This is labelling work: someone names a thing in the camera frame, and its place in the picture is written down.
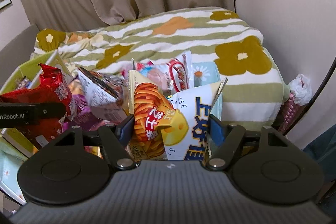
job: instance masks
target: silver rivet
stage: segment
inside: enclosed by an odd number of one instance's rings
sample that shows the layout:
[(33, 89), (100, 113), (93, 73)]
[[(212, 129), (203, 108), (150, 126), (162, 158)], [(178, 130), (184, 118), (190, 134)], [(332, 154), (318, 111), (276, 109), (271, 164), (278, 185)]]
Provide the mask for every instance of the silver rivet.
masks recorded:
[(209, 164), (212, 167), (223, 167), (225, 165), (225, 160), (223, 160), (223, 159), (211, 159), (211, 160), (209, 160)]
[(128, 159), (128, 158), (117, 160), (117, 165), (120, 167), (130, 167), (132, 164), (133, 164), (133, 160)]

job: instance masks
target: headboard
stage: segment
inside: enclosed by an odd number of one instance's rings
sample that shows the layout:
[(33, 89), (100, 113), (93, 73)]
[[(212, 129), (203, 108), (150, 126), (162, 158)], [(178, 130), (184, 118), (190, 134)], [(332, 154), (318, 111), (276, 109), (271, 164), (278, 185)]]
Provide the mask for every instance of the headboard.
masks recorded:
[(18, 65), (29, 60), (38, 32), (35, 24), (30, 25), (0, 51), (0, 87)]

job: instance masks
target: white wall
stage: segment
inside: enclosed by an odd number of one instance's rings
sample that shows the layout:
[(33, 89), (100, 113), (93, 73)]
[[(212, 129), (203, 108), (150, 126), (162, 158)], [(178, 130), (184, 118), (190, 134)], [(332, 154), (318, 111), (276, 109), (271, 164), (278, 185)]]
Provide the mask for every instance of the white wall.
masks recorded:
[[(336, 56), (336, 0), (236, 0), (237, 13), (261, 30), (285, 82), (303, 73), (313, 93)], [(336, 76), (288, 137), (300, 148), (336, 123)]]
[(10, 6), (0, 10), (0, 50), (29, 25), (21, 0), (12, 0)]

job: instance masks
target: bed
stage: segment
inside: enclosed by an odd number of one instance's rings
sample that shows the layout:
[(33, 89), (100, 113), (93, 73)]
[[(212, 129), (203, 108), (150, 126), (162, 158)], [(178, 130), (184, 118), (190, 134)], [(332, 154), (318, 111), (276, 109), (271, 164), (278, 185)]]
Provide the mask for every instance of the bed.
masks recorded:
[[(228, 78), (222, 121), (248, 130), (271, 125), (286, 97), (261, 32), (219, 7), (175, 10), (88, 32), (45, 29), (38, 33), (31, 57), (54, 49), (73, 75), (78, 67), (118, 73), (131, 58), (164, 63), (191, 50), (193, 63), (213, 61), (221, 78)], [(206, 66), (194, 71), (197, 77), (210, 76)]]

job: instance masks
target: bedspread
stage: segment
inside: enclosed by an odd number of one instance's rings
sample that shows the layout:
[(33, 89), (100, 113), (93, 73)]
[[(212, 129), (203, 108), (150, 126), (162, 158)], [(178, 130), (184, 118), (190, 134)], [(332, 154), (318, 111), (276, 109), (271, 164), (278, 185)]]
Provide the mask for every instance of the bedspread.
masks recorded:
[[(36, 37), (32, 57), (58, 48), (70, 72), (77, 67), (118, 73), (136, 61), (164, 63), (185, 50), (193, 62), (214, 61), (228, 82), (223, 91), (222, 120), (248, 130), (271, 125), (284, 98), (284, 83), (263, 35), (238, 15), (219, 7), (181, 9), (88, 32), (51, 29)], [(208, 77), (206, 66), (195, 77)]]

